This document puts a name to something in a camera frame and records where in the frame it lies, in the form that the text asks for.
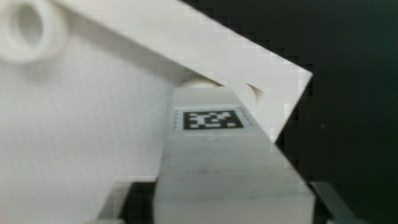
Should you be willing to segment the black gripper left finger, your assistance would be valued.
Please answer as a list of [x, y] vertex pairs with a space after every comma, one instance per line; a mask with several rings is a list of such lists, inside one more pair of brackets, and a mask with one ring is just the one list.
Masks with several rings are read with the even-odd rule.
[[104, 199], [97, 216], [87, 224], [154, 224], [154, 181], [119, 182]]

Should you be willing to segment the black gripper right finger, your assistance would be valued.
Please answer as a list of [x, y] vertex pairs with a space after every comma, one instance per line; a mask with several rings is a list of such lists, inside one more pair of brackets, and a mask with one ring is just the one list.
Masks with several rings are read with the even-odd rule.
[[326, 224], [362, 224], [362, 220], [353, 215], [332, 184], [328, 182], [312, 182], [310, 186], [330, 213]]

